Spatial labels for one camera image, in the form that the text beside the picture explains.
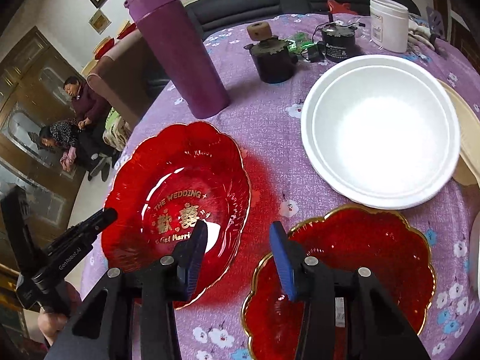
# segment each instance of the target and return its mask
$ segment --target red bag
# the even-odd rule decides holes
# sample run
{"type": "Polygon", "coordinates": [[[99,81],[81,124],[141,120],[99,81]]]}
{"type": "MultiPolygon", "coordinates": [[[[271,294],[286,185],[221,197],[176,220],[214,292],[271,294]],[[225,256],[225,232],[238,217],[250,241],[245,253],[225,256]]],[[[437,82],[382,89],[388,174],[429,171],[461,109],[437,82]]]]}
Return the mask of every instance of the red bag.
{"type": "Polygon", "coordinates": [[[338,3],[335,0],[327,0],[328,7],[332,13],[351,13],[352,15],[358,15],[357,12],[350,10],[350,3],[338,3]]]}

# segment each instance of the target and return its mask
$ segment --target white wall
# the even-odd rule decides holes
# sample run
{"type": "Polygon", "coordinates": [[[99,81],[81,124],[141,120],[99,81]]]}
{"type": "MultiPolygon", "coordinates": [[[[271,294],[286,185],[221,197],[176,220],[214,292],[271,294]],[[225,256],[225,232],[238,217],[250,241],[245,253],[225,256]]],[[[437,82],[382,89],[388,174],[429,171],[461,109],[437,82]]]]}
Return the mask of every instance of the white wall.
{"type": "MultiPolygon", "coordinates": [[[[97,10],[90,0],[26,0],[0,37],[0,60],[34,25],[78,71],[92,59],[92,51],[106,36],[114,37],[130,19],[124,0],[107,0],[101,7],[111,25],[101,34],[88,24],[97,10]]],[[[413,0],[422,13],[433,0],[413,0]]]]}

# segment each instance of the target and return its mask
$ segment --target cable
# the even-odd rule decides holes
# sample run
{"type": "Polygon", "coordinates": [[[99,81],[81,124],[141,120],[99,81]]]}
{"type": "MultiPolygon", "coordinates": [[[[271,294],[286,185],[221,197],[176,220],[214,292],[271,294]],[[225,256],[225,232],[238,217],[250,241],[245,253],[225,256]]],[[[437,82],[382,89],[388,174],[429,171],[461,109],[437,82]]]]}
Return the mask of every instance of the cable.
{"type": "MultiPolygon", "coordinates": [[[[328,22],[328,23],[319,24],[319,25],[315,28],[315,31],[313,31],[313,34],[311,35],[311,41],[312,41],[312,43],[315,43],[315,42],[314,42],[314,36],[315,36],[315,34],[317,33],[317,31],[320,30],[320,27],[326,26],[326,25],[328,25],[328,24],[334,24],[334,23],[335,23],[334,21],[330,21],[330,22],[328,22]]],[[[365,23],[360,23],[359,21],[357,21],[356,23],[347,24],[347,25],[345,25],[345,26],[340,25],[340,24],[337,24],[337,23],[336,23],[336,25],[339,26],[339,27],[351,27],[351,26],[354,26],[354,25],[358,25],[359,27],[365,27],[365,23]]]]}

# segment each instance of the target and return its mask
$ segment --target floral tablecloth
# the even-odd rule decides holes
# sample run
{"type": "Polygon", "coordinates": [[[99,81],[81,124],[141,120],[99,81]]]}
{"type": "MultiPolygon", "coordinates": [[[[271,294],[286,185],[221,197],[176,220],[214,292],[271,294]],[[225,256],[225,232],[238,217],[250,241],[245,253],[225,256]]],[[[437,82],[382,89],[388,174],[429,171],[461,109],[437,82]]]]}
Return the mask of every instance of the floral tablecloth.
{"type": "MultiPolygon", "coordinates": [[[[342,14],[335,18],[344,23],[361,20],[367,24],[357,31],[357,44],[365,54],[395,55],[379,50],[370,41],[369,17],[342,14]]],[[[297,31],[312,33],[327,17],[282,15],[268,21],[274,34],[288,37],[297,31]]],[[[285,228],[290,228],[348,203],[315,173],[300,135],[302,103],[311,86],[334,63],[299,61],[293,78],[277,85],[265,84],[260,81],[248,51],[243,49],[251,43],[246,26],[227,28],[205,41],[232,100],[227,109],[208,121],[231,135],[241,147],[253,192],[250,216],[231,269],[197,302],[176,311],[181,352],[188,360],[249,359],[239,314],[254,268],[269,251],[269,225],[281,220],[285,228]]],[[[480,76],[457,49],[438,42],[445,50],[443,56],[416,46],[399,56],[448,83],[478,115],[480,76]]],[[[194,120],[186,102],[170,84],[135,128],[116,168],[147,137],[172,123],[194,120]]],[[[437,287],[420,338],[433,359],[448,359],[452,355],[479,312],[479,302],[468,278],[469,234],[479,210],[478,186],[462,187],[450,180],[429,202],[402,212],[412,226],[426,235],[431,246],[437,287]]],[[[107,261],[98,240],[85,264],[83,297],[106,269],[107,261]]],[[[134,358],[139,359],[138,334],[133,347],[134,358]]]]}

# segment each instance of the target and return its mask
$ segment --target cork stopper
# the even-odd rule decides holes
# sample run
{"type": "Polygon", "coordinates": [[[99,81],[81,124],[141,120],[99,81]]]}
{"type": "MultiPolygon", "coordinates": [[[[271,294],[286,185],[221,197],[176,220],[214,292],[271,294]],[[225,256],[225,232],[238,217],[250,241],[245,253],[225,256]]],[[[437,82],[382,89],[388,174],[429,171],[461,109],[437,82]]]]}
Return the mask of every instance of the cork stopper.
{"type": "Polygon", "coordinates": [[[272,37],[272,29],[266,21],[249,25],[247,32],[253,41],[261,42],[272,37]]]}

